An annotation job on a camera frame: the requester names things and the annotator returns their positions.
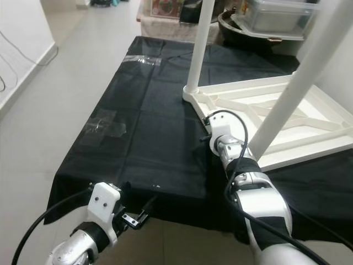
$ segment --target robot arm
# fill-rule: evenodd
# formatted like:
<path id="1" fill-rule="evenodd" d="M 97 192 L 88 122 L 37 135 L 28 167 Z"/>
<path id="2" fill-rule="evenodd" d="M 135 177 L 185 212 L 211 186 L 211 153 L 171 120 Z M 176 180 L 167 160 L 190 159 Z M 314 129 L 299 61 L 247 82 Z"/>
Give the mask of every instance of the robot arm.
<path id="1" fill-rule="evenodd" d="M 117 238 L 129 227 L 140 229 L 149 218 L 152 198 L 134 219 L 121 205 L 122 190 L 112 184 L 94 186 L 88 207 L 87 222 L 81 223 L 70 238 L 50 253 L 46 265 L 90 265 L 106 247 L 114 247 Z"/>
<path id="2" fill-rule="evenodd" d="M 244 142 L 235 138 L 231 130 L 231 124 L 238 122 L 233 114 L 222 111 L 205 120 L 211 128 L 210 149 L 220 157 L 226 175 L 231 177 L 227 191 L 229 203 L 290 237 L 292 216 L 284 198 L 268 176 L 261 173 L 251 150 L 247 148 L 240 158 Z M 317 264 L 293 245 L 244 216 L 237 215 L 236 220 L 235 236 L 251 245 L 257 264 Z"/>

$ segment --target white plastic leg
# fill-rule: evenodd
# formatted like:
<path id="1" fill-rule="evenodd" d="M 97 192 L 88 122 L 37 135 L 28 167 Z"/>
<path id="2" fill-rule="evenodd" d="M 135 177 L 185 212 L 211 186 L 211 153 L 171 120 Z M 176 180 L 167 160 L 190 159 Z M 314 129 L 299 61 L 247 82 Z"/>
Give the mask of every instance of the white plastic leg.
<path id="1" fill-rule="evenodd" d="M 288 121 L 353 24 L 353 1 L 341 0 L 327 28 L 300 64 L 291 82 L 252 138 L 249 147 L 258 160 Z"/>
<path id="2" fill-rule="evenodd" d="M 188 83 L 184 87 L 184 93 L 195 94 L 198 92 L 199 79 L 202 62 L 207 44 L 208 32 L 210 30 L 213 6 L 215 0 L 203 0 L 198 24 L 194 52 L 192 53 L 191 65 L 188 76 Z"/>

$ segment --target plastic storage box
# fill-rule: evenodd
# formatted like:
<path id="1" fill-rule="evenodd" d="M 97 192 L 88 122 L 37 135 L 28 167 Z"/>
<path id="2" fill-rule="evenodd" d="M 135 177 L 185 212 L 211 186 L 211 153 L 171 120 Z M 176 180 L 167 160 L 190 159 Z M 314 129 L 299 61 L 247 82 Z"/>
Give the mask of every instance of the plastic storage box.
<path id="1" fill-rule="evenodd" d="M 250 36 L 302 40 L 308 22 L 318 9 L 318 2 L 240 0 L 232 19 Z"/>

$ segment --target tiled floor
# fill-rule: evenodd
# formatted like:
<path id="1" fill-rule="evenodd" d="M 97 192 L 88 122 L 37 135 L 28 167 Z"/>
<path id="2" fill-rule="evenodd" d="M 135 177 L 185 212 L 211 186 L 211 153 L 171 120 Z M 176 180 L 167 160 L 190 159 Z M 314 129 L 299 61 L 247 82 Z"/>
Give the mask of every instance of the tiled floor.
<path id="1" fill-rule="evenodd" d="M 140 25 L 139 0 L 91 8 L 0 124 L 0 264 L 8 265 L 29 225 L 45 210 L 53 176 L 124 58 Z M 19 264 L 44 264 L 85 215 L 80 208 L 35 230 Z M 338 244 L 310 243 L 333 265 L 351 264 Z M 128 231 L 99 265 L 252 264 L 230 235 L 153 219 Z"/>

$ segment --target black cloth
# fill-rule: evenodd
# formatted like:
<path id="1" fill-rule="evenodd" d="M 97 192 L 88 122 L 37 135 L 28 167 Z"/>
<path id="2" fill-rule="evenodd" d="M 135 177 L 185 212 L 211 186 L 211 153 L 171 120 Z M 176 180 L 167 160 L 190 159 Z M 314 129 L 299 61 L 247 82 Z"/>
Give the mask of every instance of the black cloth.
<path id="1" fill-rule="evenodd" d="M 140 211 L 157 194 L 155 218 L 230 231 L 232 222 L 222 199 L 223 168 L 207 144 L 199 143 L 206 131 L 192 106 L 181 99 L 192 45 L 137 37 L 127 55 L 58 169 L 48 207 L 90 182 L 117 186 L 130 182 L 131 190 L 123 199 L 128 211 Z M 199 85 L 285 75 L 297 65 L 290 56 L 262 58 L 212 45 L 205 52 Z M 344 224 L 339 226 L 343 229 L 353 218 L 347 213 L 352 209 L 348 202 L 353 201 L 348 178 L 352 157 L 346 151 L 272 171 L 270 177 L 293 205 L 333 229 Z M 342 174 L 347 183 L 337 184 Z M 327 196 L 322 201 L 321 192 Z M 63 205 L 45 223 L 88 199 Z M 294 221 L 298 238 L 327 239 L 299 216 L 294 215 Z"/>

